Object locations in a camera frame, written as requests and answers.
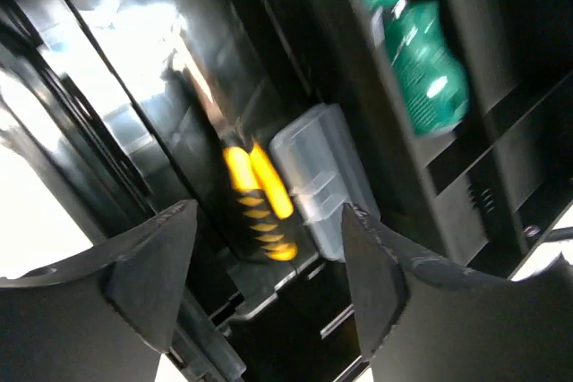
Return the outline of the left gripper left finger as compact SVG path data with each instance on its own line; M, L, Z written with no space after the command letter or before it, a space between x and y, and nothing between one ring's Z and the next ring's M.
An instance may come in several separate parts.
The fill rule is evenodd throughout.
M1 281L3 381L152 381L197 228L183 200L70 258Z

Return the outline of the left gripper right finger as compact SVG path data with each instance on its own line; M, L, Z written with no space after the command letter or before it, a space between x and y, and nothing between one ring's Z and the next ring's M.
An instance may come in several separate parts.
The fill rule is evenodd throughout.
M569 381L572 266L510 280L464 267L361 208L342 212L363 359L377 381Z

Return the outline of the yellow pliers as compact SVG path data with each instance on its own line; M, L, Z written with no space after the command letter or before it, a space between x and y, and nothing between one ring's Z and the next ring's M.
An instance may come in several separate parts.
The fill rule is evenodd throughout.
M231 131L221 137L222 155L230 182L251 237L268 259L291 261L298 253L296 239L284 223L294 204L269 156L255 140Z

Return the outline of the black plastic toolbox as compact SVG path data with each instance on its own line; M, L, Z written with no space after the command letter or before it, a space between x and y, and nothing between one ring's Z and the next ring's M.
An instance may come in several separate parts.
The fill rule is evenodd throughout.
M453 130L418 136L384 28L426 1L1 0L1 145L87 238L67 258L198 205L160 357L184 380L353 381L370 369L346 258L321 256L288 191L297 256L268 259L251 237L222 155L231 131L277 169L274 136L337 104L380 213L363 210L385 226L515 281L565 258L525 273L572 235L557 227L572 206L572 0L435 0L469 108Z

